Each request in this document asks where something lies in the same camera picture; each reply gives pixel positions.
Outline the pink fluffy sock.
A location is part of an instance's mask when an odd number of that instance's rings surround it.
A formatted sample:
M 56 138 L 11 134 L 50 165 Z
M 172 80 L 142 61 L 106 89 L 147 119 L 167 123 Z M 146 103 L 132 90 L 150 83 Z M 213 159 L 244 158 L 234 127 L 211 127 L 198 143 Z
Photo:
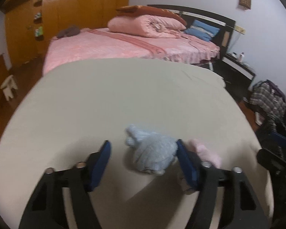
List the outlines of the pink fluffy sock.
M 221 158 L 212 151 L 208 150 L 203 143 L 199 142 L 197 139 L 190 139 L 187 143 L 185 143 L 185 147 L 190 152 L 194 152 L 198 155 L 198 157 L 202 161 L 208 161 L 212 163 L 216 168 L 221 168 L 222 160 Z M 184 194 L 190 195 L 196 191 L 196 189 L 192 188 L 186 181 L 185 175 L 182 171 L 178 174 L 178 183 L 181 186 L 181 190 Z

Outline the black trash bag bin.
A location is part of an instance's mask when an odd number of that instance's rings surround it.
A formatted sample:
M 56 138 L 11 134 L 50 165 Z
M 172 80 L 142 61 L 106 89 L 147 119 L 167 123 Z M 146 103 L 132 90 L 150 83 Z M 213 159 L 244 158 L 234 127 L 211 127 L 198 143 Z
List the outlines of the black trash bag bin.
M 286 228 L 286 126 L 277 117 L 267 117 L 256 131 L 261 150 L 257 161 L 269 171 L 274 210 L 272 228 Z

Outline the grey table cover cloth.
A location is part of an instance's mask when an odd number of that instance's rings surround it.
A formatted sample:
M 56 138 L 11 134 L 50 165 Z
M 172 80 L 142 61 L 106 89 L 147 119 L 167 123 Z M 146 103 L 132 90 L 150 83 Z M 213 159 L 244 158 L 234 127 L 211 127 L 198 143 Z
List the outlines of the grey table cover cloth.
M 91 193 L 103 228 L 184 228 L 197 194 L 183 194 L 178 164 L 164 175 L 139 173 L 125 144 L 129 125 L 175 139 L 197 139 L 222 168 L 241 167 L 268 220 L 274 201 L 269 174 L 257 163 L 259 141 L 212 71 L 140 58 L 82 60 L 46 74 L 19 105 L 0 140 L 0 215 L 18 228 L 46 168 L 65 170 L 104 141 L 112 154 Z

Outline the plaid fabric bag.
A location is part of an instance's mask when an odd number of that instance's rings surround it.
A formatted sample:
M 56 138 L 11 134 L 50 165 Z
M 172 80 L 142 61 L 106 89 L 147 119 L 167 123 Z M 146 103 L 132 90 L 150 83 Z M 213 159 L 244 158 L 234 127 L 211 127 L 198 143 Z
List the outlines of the plaid fabric bag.
M 253 86 L 249 104 L 259 108 L 266 115 L 279 118 L 286 112 L 286 97 L 270 80 L 260 81 Z

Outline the small white wooden stool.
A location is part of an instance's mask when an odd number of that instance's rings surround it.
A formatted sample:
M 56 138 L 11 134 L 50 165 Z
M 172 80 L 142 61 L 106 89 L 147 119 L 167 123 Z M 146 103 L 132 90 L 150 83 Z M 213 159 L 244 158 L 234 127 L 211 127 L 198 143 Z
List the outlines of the small white wooden stool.
M 12 74 L 3 81 L 0 86 L 0 89 L 3 91 L 6 101 L 9 101 L 10 99 L 14 98 L 12 90 L 18 90 L 18 86 Z

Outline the black white nightstand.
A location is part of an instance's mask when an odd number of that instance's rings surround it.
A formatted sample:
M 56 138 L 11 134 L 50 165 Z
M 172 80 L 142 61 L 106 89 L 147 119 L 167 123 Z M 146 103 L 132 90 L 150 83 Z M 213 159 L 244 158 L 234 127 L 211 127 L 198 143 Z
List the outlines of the black white nightstand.
M 226 90 L 235 100 L 247 96 L 248 89 L 256 76 L 254 71 L 237 61 L 231 54 L 225 54 L 214 64 L 214 72 L 224 79 Z

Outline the white lotion bottle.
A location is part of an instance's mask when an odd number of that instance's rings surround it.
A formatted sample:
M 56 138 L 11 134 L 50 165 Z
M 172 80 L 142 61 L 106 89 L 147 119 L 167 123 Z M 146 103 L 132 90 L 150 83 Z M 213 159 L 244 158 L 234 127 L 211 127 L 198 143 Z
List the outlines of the white lotion bottle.
M 242 53 L 239 55 L 239 58 L 238 58 L 238 61 L 239 61 L 240 63 L 242 63 L 243 60 L 244 60 L 244 52 L 242 52 Z

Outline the black bed headboard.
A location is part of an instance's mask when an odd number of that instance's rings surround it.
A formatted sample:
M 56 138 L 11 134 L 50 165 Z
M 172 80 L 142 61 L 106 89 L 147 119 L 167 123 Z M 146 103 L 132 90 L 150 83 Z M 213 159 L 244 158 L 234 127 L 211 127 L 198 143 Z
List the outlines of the black bed headboard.
M 234 20 L 223 15 L 191 7 L 164 4 L 149 4 L 148 6 L 166 9 L 178 14 L 187 22 L 187 27 L 190 27 L 195 20 L 199 20 L 200 22 L 219 28 L 219 32 L 211 41 L 220 47 L 220 59 L 227 53 L 235 28 Z

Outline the pink covered bed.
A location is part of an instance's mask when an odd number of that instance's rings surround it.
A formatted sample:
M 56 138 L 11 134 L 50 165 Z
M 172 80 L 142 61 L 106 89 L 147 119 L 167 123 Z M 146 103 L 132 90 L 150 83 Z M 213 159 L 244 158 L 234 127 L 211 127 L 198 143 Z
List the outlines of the pink covered bed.
M 180 38 L 146 38 L 112 33 L 108 28 L 84 28 L 78 35 L 52 38 L 45 56 L 43 74 L 78 61 L 103 58 L 145 58 L 199 65 L 219 58 L 213 42 L 182 34 Z

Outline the blue pillow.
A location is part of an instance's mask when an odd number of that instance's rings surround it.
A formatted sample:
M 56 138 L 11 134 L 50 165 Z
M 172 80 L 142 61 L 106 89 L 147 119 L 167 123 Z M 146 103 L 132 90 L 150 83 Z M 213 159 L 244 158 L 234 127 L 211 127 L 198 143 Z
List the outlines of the blue pillow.
M 206 42 L 210 42 L 218 33 L 220 29 L 214 26 L 210 26 L 206 23 L 194 20 L 192 25 L 187 28 L 184 33 L 195 36 Z

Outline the dark grey clothes on bed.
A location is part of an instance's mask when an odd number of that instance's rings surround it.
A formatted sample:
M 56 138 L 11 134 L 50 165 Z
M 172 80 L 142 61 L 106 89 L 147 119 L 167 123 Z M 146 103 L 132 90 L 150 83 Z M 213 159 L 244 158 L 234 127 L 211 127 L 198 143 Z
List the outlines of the dark grey clothes on bed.
M 64 38 L 64 37 L 72 37 L 75 35 L 78 35 L 80 33 L 80 29 L 77 26 L 71 26 L 65 30 L 61 30 L 56 37 L 58 39 Z

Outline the wooden wardrobe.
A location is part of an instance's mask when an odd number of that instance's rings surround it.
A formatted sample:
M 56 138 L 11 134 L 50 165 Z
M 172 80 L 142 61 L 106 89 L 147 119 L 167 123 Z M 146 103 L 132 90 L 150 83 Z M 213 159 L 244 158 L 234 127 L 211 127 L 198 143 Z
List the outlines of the wooden wardrobe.
M 129 0 L 6 0 L 7 50 L 13 68 L 44 56 L 50 40 L 72 25 L 106 27 L 116 9 Z

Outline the folded pink quilt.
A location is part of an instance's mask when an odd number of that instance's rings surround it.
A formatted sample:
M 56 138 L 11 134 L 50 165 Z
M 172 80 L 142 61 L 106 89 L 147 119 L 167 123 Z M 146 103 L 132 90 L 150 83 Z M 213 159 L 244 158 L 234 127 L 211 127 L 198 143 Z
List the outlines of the folded pink quilt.
M 176 19 L 156 15 L 114 17 L 107 27 L 111 32 L 147 38 L 180 38 L 186 27 Z

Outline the brown folded blanket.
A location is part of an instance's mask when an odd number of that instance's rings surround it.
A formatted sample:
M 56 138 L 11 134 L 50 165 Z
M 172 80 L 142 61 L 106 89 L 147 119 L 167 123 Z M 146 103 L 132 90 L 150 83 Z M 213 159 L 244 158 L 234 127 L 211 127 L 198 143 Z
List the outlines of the brown folded blanket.
M 167 9 L 135 5 L 135 6 L 119 7 L 116 9 L 116 11 L 117 11 L 117 16 L 138 17 L 141 15 L 154 15 L 159 17 L 172 18 L 179 21 L 184 26 L 187 26 L 187 22 L 184 19 L 182 19 L 179 15 Z

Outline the brown wall plaque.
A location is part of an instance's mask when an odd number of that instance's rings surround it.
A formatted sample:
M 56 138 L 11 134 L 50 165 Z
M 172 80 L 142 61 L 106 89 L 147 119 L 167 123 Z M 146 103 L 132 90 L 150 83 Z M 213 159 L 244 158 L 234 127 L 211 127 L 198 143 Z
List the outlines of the brown wall plaque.
M 252 0 L 239 0 L 239 6 L 245 10 L 251 9 Z

